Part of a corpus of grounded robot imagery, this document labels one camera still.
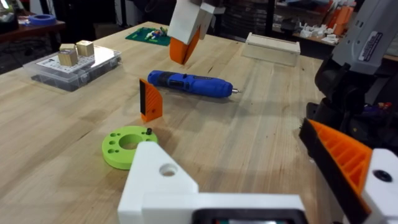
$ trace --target blue cordless screwdriver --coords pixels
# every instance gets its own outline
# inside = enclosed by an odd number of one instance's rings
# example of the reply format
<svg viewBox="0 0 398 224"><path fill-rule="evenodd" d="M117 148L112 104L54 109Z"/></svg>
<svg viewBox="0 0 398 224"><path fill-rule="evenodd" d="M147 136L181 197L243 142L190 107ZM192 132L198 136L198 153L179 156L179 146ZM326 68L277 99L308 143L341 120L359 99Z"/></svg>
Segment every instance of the blue cordless screwdriver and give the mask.
<svg viewBox="0 0 398 224"><path fill-rule="evenodd" d="M233 88L232 84L220 78L175 72L154 70L148 75L148 82L154 86L164 86L216 98L229 97L232 93L240 93L239 90Z"/></svg>

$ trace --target white sticker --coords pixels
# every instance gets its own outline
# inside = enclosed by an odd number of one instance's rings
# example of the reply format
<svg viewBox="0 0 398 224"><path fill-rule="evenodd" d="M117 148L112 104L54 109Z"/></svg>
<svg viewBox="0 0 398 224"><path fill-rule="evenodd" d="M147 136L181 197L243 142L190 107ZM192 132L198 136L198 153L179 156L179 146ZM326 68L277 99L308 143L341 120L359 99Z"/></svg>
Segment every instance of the white sticker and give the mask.
<svg viewBox="0 0 398 224"><path fill-rule="evenodd" d="M358 59L364 62L370 61L374 49L376 49L382 36L383 33L377 31L371 32L371 35L369 36L368 41L366 41L365 45L363 46L361 54L359 55Z"/></svg>

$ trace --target white box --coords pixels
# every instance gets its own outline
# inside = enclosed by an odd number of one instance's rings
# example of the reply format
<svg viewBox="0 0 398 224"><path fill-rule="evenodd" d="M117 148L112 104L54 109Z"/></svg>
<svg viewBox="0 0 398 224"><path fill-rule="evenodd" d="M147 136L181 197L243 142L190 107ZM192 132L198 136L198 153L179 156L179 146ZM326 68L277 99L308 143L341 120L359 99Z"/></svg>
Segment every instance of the white box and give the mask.
<svg viewBox="0 0 398 224"><path fill-rule="evenodd" d="M261 35L249 34L242 56L252 57L282 65L296 66L300 55L300 44Z"/></svg>

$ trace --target blue tape roll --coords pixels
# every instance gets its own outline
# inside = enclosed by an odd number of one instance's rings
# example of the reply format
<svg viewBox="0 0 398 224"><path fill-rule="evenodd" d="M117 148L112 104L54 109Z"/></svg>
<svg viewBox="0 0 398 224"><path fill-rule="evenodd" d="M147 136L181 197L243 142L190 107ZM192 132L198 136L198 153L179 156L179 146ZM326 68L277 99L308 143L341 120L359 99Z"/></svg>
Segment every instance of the blue tape roll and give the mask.
<svg viewBox="0 0 398 224"><path fill-rule="evenodd" d="M38 15L29 16L29 21L33 25L47 26L55 24L57 22L57 19L53 15L38 14Z"/></svg>

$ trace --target wooden cube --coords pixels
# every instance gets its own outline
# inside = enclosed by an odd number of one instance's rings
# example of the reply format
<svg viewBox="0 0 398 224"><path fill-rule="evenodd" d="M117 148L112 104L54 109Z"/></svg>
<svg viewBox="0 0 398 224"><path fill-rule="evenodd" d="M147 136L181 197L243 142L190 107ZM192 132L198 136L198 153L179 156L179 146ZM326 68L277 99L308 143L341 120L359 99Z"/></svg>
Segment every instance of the wooden cube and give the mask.
<svg viewBox="0 0 398 224"><path fill-rule="evenodd" d="M74 66L78 62L76 50L65 49L58 53L58 59L61 65Z"/></svg>
<svg viewBox="0 0 398 224"><path fill-rule="evenodd" d="M65 49L75 50L75 44L61 44L60 51Z"/></svg>
<svg viewBox="0 0 398 224"><path fill-rule="evenodd" d="M79 55L89 57L94 54L94 43L82 40L76 43Z"/></svg>

